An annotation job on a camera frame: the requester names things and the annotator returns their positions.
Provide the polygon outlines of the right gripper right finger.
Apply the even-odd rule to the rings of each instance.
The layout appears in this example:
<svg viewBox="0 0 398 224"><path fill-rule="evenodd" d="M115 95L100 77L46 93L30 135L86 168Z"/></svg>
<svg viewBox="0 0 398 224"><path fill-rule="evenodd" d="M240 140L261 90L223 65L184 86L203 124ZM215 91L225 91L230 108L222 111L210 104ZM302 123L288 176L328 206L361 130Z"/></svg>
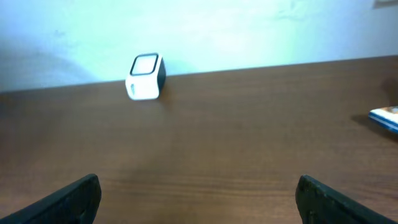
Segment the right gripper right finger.
<svg viewBox="0 0 398 224"><path fill-rule="evenodd" d="M397 224L309 175L300 177L295 201L303 224Z"/></svg>

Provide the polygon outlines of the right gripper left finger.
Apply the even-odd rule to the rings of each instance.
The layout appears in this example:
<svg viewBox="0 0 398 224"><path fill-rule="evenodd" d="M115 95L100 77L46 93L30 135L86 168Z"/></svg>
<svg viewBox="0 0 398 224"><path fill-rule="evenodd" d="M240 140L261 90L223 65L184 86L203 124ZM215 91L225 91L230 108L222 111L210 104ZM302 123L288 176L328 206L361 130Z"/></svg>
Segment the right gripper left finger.
<svg viewBox="0 0 398 224"><path fill-rule="evenodd" d="M99 178L88 174L1 219L1 224L92 224L101 201Z"/></svg>

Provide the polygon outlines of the yellow chips bag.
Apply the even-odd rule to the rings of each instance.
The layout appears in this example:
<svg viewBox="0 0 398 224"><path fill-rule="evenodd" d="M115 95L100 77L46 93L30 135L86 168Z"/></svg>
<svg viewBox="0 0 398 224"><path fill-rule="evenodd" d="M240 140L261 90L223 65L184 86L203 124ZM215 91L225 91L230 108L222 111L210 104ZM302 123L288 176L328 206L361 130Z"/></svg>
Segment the yellow chips bag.
<svg viewBox="0 0 398 224"><path fill-rule="evenodd" d="M386 130L397 134L397 106L373 109L368 117Z"/></svg>

